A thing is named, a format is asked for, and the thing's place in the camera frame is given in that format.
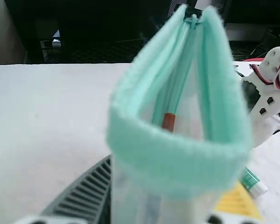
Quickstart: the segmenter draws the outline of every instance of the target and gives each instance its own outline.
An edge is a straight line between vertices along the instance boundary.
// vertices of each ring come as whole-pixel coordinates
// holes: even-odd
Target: zipper
[[[177,59],[175,68],[167,81],[167,86],[161,89],[156,100],[152,123],[158,126],[162,126],[166,122],[174,122],[174,120],[167,120],[167,118],[175,118],[172,115],[176,114],[194,56],[195,46],[193,43],[195,42],[196,32],[192,31],[196,29],[198,24],[200,24],[200,21],[195,14],[184,20],[186,28],[183,32],[187,32],[186,41]]]

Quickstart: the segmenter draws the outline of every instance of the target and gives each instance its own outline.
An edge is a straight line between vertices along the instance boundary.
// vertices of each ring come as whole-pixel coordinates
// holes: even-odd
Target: white surface
[[[45,224],[87,224],[85,219],[71,217],[48,217],[48,216],[28,216],[15,224],[31,224],[43,222]]]
[[[0,66],[0,224],[38,214],[109,154],[108,99],[127,67]],[[266,223],[280,224],[280,133],[248,167],[269,187],[257,200]]]

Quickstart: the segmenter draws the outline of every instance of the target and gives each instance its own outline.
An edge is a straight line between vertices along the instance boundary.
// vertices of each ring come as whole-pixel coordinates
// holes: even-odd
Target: clear plastic pouch
[[[113,224],[199,224],[248,158],[250,126],[214,8],[180,6],[111,99]]]

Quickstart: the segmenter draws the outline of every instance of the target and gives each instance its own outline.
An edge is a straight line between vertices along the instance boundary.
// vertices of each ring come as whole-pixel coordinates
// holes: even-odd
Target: black wire
[[[274,135],[274,134],[277,134],[278,132],[280,132],[280,129],[278,129],[277,131],[275,131],[275,132],[273,133],[273,135]]]
[[[261,45],[262,45],[262,43],[260,43],[259,45],[257,45],[257,46],[254,48],[254,50],[248,55],[248,57],[247,57],[246,59],[250,58],[250,57],[253,55],[253,53],[257,50],[257,48],[260,47]]]
[[[237,70],[235,70],[237,73],[238,73],[238,75],[239,76],[241,76],[241,77],[245,77],[242,73],[240,73],[239,71],[237,71]]]
[[[266,54],[267,52],[265,52],[265,53],[262,53],[262,54],[258,55],[256,58],[258,58],[258,57],[260,57],[260,56],[262,56],[262,55]]]

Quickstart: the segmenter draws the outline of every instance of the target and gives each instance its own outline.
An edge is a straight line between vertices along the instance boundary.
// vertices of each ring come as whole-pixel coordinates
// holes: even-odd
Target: zipper pull
[[[191,17],[185,19],[185,22],[190,24],[190,29],[195,29],[196,26],[201,23],[196,14],[193,14]]]

